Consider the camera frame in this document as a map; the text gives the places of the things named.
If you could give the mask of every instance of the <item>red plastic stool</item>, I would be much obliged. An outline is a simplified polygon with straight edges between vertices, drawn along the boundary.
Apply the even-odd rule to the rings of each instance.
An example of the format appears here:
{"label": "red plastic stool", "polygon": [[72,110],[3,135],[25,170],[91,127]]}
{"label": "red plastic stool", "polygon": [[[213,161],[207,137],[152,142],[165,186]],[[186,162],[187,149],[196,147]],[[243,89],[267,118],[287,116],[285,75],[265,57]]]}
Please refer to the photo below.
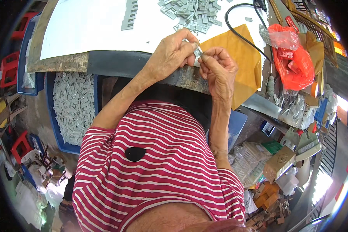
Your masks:
{"label": "red plastic stool", "polygon": [[19,22],[17,28],[13,32],[11,39],[23,39],[24,33],[26,32],[26,28],[28,26],[28,23],[30,20],[35,17],[38,14],[38,12],[30,12],[25,13],[22,20]]}
{"label": "red plastic stool", "polygon": [[27,130],[24,131],[18,137],[18,139],[16,140],[16,142],[13,144],[12,148],[10,149],[18,164],[22,163],[21,159],[23,156],[25,156],[29,151],[33,150],[33,148],[30,146],[30,144],[27,141],[26,135],[27,135]]}
{"label": "red plastic stool", "polygon": [[18,69],[19,52],[14,52],[6,56],[1,61],[1,88],[17,84],[17,69]]}

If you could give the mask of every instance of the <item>forearm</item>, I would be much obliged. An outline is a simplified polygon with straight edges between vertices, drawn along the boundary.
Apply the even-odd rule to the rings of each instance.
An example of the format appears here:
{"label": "forearm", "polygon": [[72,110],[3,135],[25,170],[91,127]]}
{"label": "forearm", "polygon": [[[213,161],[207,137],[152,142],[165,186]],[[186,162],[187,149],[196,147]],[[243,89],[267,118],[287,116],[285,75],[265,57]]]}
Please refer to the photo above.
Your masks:
{"label": "forearm", "polygon": [[228,124],[231,115],[231,101],[213,101],[209,146],[214,154],[218,169],[231,169],[228,162]]}
{"label": "forearm", "polygon": [[153,83],[141,70],[95,117],[92,127],[113,129],[124,116],[135,98]]}

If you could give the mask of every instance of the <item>striped shirt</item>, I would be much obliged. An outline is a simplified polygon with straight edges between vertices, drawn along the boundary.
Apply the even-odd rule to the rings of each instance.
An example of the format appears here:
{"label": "striped shirt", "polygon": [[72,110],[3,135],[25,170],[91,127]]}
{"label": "striped shirt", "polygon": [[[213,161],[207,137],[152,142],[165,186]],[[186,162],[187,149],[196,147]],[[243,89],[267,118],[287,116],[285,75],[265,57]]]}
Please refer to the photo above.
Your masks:
{"label": "striped shirt", "polygon": [[[129,147],[146,149],[132,162]],[[244,188],[217,169],[202,126],[179,106],[134,102],[115,129],[91,127],[80,150],[73,205],[83,231],[125,231],[145,210],[193,203],[214,221],[245,222]]]}

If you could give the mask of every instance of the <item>small bag of parts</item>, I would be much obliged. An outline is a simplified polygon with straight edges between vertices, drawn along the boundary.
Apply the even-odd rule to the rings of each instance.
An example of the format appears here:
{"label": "small bag of parts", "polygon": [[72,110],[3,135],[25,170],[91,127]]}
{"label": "small bag of parts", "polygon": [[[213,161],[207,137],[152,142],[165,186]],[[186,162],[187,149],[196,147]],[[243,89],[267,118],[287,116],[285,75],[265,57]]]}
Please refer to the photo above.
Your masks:
{"label": "small bag of parts", "polygon": [[268,28],[274,64],[286,89],[302,90],[311,85],[315,69],[309,53],[292,27],[273,24]]}

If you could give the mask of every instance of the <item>power cord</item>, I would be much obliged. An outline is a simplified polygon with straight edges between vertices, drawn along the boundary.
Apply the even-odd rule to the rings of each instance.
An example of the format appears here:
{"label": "power cord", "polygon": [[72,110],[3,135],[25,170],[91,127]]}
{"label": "power cord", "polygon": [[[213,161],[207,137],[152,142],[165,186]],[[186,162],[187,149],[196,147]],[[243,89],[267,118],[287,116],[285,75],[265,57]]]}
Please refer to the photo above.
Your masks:
{"label": "power cord", "polygon": [[234,33],[236,34],[238,37],[240,37],[241,39],[245,40],[248,44],[250,44],[251,46],[253,46],[256,50],[258,50],[261,54],[263,54],[263,56],[265,56],[265,58],[267,60],[269,60],[269,62],[274,63],[273,62],[273,52],[272,52],[272,47],[270,46],[270,54],[271,54],[271,58],[269,58],[264,52],[262,52],[257,46],[255,46],[253,43],[251,43],[248,39],[246,39],[245,37],[243,37],[242,35],[240,35],[236,30],[233,29],[233,27],[230,25],[229,21],[228,21],[228,15],[229,12],[231,12],[234,8],[239,7],[239,6],[252,6],[255,9],[256,14],[259,16],[261,23],[263,24],[264,27],[267,27],[264,23],[263,18],[260,16],[257,8],[261,8],[262,10],[264,10],[265,12],[267,11],[267,8],[265,6],[264,0],[254,0],[254,4],[250,4],[250,3],[241,3],[241,4],[237,4],[232,6],[231,8],[228,9],[228,11],[225,13],[224,15],[224,19],[225,19],[225,23],[227,24],[228,28]]}

